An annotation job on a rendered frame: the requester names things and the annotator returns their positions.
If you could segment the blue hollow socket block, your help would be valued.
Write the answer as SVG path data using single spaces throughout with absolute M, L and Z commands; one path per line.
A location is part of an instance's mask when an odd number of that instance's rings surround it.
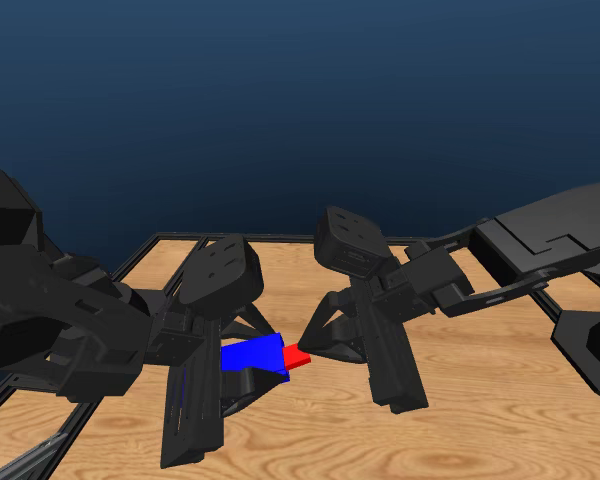
M 282 382 L 289 382 L 289 371 L 285 367 L 284 340 L 280 333 L 274 333 L 250 340 L 244 340 L 221 347 L 221 369 L 240 371 L 255 367 L 283 375 Z

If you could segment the thin red peg bar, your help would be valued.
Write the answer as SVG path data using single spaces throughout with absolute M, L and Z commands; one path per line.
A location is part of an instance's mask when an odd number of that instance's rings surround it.
M 301 367 L 311 362 L 311 356 L 299 349 L 297 344 L 287 345 L 282 348 L 284 368 L 287 371 Z

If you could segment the grey metal strut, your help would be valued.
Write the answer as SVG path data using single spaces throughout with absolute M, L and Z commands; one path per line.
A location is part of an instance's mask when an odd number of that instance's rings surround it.
M 0 480 L 30 480 L 59 451 L 66 433 L 56 433 L 0 468 Z

